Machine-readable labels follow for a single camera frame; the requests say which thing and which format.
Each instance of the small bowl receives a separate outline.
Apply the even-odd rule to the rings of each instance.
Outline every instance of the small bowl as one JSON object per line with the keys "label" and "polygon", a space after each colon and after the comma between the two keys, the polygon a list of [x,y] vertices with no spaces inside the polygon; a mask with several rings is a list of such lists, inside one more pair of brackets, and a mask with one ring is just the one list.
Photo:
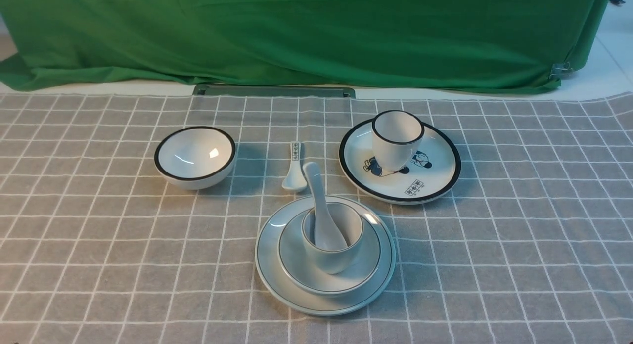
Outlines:
{"label": "small bowl", "polygon": [[218,128],[184,128],[158,144],[154,164],[174,186],[208,188],[226,178],[233,169],[235,141]]}
{"label": "small bowl", "polygon": [[303,245],[306,254],[317,267],[328,274],[338,274],[356,260],[361,249],[361,242],[364,240],[364,223],[360,214],[348,205],[329,202],[327,208],[348,246],[344,249],[330,251],[321,249],[314,244],[314,209],[310,209],[301,224]]}

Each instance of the white spoon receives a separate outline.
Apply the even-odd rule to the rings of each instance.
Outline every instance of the white spoon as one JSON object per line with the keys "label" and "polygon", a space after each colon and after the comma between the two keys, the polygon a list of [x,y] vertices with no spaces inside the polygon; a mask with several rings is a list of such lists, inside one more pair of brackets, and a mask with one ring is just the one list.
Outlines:
{"label": "white spoon", "polygon": [[290,169],[288,169],[288,175],[286,175],[281,184],[282,188],[287,191],[301,192],[308,186],[303,173],[301,173],[300,158],[301,143],[292,141],[290,143]]}
{"label": "white spoon", "polygon": [[321,180],[321,168],[316,162],[303,164],[303,172],[308,178],[310,191],[315,202],[315,245],[323,250],[337,251],[348,247],[341,230],[334,223],[330,210],[325,201],[323,180]]}

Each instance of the plate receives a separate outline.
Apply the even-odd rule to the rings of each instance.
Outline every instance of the plate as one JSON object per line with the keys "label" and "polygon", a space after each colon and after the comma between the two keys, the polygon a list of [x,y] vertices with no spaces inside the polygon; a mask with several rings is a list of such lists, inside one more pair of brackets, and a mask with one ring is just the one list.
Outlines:
{"label": "plate", "polygon": [[354,312],[368,305],[389,284],[396,267],[396,246],[386,225],[371,209],[346,198],[326,196],[328,202],[341,202],[355,209],[378,235],[380,260],[376,272],[362,286],[341,296],[316,295],[303,290],[289,279],[277,254],[283,227],[293,218],[314,207],[312,197],[304,197],[283,206],[267,220],[255,243],[255,267],[262,283],[283,304],[309,315],[330,316]]}
{"label": "plate", "polygon": [[364,285],[376,271],[380,260],[380,241],[373,227],[362,220],[368,233],[360,244],[357,259],[342,272],[328,274],[310,261],[305,251],[301,227],[307,212],[295,216],[281,233],[278,254],[287,276],[304,290],[323,295],[339,295]]}
{"label": "plate", "polygon": [[411,160],[398,172],[383,172],[371,150],[371,119],[358,124],[339,148],[343,173],[362,192],[391,204],[423,204],[443,196],[459,178],[461,157],[443,132],[423,125],[424,137]]}

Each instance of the floor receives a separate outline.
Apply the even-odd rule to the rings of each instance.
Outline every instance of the floor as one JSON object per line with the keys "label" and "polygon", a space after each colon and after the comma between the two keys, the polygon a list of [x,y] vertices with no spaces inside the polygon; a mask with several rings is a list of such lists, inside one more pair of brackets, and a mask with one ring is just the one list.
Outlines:
{"label": "floor", "polygon": [[[587,65],[572,78],[563,81],[557,91],[537,96],[522,96],[532,100],[572,100],[605,98],[633,91],[633,0],[622,6],[610,4],[599,28]],[[0,17],[0,60],[13,55],[15,46]],[[356,88],[358,99],[501,99],[489,96],[413,88]],[[155,96],[191,96],[192,86],[164,81],[125,81],[98,85],[77,84],[38,91],[46,94],[122,94]],[[13,92],[0,83],[0,93]]]}

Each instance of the green backdrop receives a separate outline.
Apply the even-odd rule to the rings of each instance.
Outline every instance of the green backdrop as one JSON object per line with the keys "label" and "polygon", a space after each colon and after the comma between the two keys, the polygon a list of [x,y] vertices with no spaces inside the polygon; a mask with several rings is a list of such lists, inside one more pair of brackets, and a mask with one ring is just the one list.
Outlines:
{"label": "green backdrop", "polygon": [[0,0],[0,81],[163,79],[535,93],[583,67],[608,0]]}

